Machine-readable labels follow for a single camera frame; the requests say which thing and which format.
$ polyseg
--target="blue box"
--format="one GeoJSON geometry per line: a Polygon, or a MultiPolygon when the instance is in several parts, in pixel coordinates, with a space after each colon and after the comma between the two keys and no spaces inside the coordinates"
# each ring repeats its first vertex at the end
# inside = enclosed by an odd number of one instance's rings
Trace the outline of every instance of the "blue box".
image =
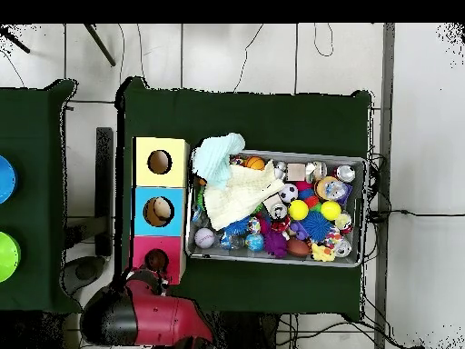
{"type": "Polygon", "coordinates": [[[135,188],[135,235],[182,236],[184,219],[184,189],[163,187],[135,188]],[[165,226],[152,226],[143,217],[143,208],[152,198],[163,197],[171,202],[174,216],[165,226]]]}

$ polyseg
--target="metal tray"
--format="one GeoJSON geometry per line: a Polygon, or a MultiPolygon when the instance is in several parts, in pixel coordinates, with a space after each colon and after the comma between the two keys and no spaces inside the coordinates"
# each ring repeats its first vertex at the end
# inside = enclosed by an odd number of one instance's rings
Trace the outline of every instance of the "metal tray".
{"type": "Polygon", "coordinates": [[[332,170],[340,165],[350,165],[355,170],[355,179],[351,182],[352,191],[347,204],[342,208],[352,217],[353,230],[346,234],[346,239],[351,243],[351,253],[343,258],[336,257],[332,262],[315,261],[310,256],[299,258],[287,254],[283,258],[276,258],[266,252],[253,252],[244,247],[239,250],[224,250],[220,247],[201,249],[194,242],[194,235],[198,227],[191,222],[193,214],[193,205],[195,205],[196,196],[199,191],[199,185],[191,185],[187,192],[187,221],[185,232],[185,251],[192,258],[212,258],[216,260],[234,260],[259,262],[269,264],[302,264],[302,265],[321,265],[334,267],[355,267],[361,263],[363,257],[363,248],[365,245],[366,216],[368,211],[367,187],[369,183],[368,163],[362,158],[346,156],[329,156],[329,155],[307,155],[295,153],[275,153],[266,151],[242,151],[240,155],[245,157],[257,155],[265,162],[272,159],[275,162],[283,161],[285,163],[307,164],[312,161],[323,161],[328,167],[328,175],[332,170]]]}

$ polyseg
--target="dark green table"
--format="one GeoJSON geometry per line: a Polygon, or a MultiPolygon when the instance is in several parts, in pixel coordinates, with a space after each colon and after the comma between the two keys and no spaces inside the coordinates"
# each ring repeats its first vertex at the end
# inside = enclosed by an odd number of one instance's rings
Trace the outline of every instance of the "dark green table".
{"type": "MultiPolygon", "coordinates": [[[[116,99],[118,147],[124,152],[119,202],[123,265],[128,256],[133,136],[182,138],[195,146],[207,136],[235,132],[244,137],[247,149],[366,158],[367,92],[339,96],[150,90],[135,77],[124,82],[116,99]]],[[[189,259],[173,294],[193,298],[205,310],[336,313],[359,320],[360,285],[360,267],[189,259]]]]}

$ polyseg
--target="round hole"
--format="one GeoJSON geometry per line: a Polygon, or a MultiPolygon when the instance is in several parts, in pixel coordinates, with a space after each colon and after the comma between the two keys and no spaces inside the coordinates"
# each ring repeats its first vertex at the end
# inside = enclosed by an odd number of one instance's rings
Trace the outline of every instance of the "round hole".
{"type": "Polygon", "coordinates": [[[174,217],[174,207],[169,199],[157,196],[147,201],[143,207],[143,218],[155,227],[167,226],[174,217]]]}
{"type": "Polygon", "coordinates": [[[152,151],[147,161],[149,170],[154,174],[166,174],[171,170],[171,156],[164,150],[152,151]]]}
{"type": "Polygon", "coordinates": [[[145,255],[145,266],[153,272],[166,272],[168,255],[161,249],[152,249],[145,255]]]}

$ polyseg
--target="light blue towel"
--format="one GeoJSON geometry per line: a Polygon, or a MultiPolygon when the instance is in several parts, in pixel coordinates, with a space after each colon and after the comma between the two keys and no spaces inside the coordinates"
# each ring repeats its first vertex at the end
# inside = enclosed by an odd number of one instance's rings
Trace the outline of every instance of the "light blue towel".
{"type": "Polygon", "coordinates": [[[240,134],[204,139],[201,146],[193,150],[193,172],[208,184],[223,189],[231,177],[229,155],[240,153],[244,147],[240,134]]]}

